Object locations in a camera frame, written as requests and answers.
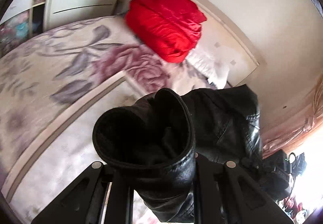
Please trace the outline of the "beige bed headboard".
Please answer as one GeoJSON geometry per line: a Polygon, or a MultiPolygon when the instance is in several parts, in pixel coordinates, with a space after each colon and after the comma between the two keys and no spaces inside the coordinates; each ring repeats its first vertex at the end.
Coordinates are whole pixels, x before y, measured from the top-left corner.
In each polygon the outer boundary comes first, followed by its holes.
{"type": "Polygon", "coordinates": [[[186,60],[217,88],[250,83],[259,74],[258,52],[242,30],[209,0],[191,0],[206,16],[201,38],[186,60]]]}

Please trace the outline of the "red garment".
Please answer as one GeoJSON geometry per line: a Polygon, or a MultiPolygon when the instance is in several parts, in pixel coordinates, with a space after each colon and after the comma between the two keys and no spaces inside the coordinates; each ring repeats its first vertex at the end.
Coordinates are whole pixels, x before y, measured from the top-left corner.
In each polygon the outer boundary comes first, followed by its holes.
{"type": "Polygon", "coordinates": [[[200,40],[206,16],[191,0],[131,0],[125,21],[163,60],[181,63],[200,40]]]}

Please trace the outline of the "white wardrobe with shelves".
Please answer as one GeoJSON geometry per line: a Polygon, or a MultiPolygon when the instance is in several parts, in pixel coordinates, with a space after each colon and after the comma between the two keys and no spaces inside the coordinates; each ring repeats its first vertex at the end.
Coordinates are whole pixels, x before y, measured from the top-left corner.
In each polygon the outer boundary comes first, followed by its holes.
{"type": "Polygon", "coordinates": [[[13,0],[1,18],[1,57],[29,39],[33,0],[13,0]]]}

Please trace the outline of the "black leather jacket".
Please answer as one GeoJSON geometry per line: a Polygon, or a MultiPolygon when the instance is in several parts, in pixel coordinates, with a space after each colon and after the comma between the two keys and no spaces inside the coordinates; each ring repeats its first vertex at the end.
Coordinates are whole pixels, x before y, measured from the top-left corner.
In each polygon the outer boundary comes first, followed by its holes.
{"type": "Polygon", "coordinates": [[[195,154],[213,163],[262,161],[257,95],[246,85],[169,88],[106,111],[92,142],[100,158],[127,177],[161,222],[192,222],[195,154]]]}

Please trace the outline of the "pink curtain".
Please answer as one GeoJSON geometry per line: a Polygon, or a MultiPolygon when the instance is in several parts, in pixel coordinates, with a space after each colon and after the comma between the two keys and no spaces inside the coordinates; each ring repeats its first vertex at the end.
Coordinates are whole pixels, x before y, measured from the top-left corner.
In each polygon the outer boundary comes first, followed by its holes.
{"type": "Polygon", "coordinates": [[[302,98],[291,100],[285,108],[262,112],[262,157],[278,150],[289,154],[322,127],[322,76],[302,98]]]}

